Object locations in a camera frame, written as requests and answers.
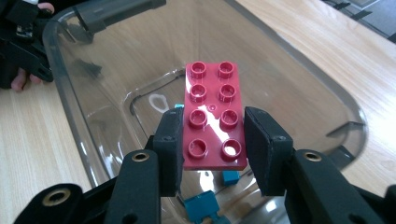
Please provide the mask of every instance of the transparent plastic container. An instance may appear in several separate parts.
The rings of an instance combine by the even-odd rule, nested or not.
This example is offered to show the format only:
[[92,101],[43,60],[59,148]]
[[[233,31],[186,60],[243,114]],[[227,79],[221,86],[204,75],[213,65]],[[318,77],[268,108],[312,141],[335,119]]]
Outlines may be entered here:
[[[237,63],[243,106],[268,111],[296,149],[324,152],[340,168],[361,153],[366,125],[354,99],[235,1],[170,0],[94,35],[81,15],[115,8],[92,1],[76,9],[49,23],[44,44],[93,187],[144,147],[164,111],[183,104],[185,64],[196,61]],[[188,223],[183,201],[207,190],[232,223],[287,220],[282,198],[263,198],[248,167],[240,176],[224,187],[219,171],[185,171],[177,197],[162,198],[163,223]]]

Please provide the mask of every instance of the wooden table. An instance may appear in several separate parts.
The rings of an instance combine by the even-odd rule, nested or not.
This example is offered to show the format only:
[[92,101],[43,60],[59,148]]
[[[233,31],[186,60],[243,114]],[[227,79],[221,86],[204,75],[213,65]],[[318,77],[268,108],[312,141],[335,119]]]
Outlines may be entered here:
[[[383,195],[396,183],[396,45],[319,0],[239,0],[347,89],[369,125],[366,149],[343,172]],[[11,223],[42,189],[90,188],[54,83],[0,91],[0,223]]]

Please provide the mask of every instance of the black sleeve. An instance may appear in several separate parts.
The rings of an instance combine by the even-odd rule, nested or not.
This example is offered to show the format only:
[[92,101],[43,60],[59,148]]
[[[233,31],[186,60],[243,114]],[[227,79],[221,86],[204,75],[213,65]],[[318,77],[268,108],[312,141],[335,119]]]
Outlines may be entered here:
[[72,7],[78,3],[86,2],[88,0],[39,0],[40,3],[48,2],[55,7],[55,12],[60,12],[67,7]]

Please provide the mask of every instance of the blue lego brick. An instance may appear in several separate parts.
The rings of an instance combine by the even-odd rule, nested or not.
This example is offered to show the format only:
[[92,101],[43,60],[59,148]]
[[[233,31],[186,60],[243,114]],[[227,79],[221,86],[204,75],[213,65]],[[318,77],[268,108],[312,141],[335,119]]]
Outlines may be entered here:
[[223,171],[222,176],[225,186],[234,185],[239,181],[239,172],[237,171]]
[[184,206],[189,220],[195,223],[201,223],[204,217],[217,216],[219,211],[219,204],[212,190],[187,199]]

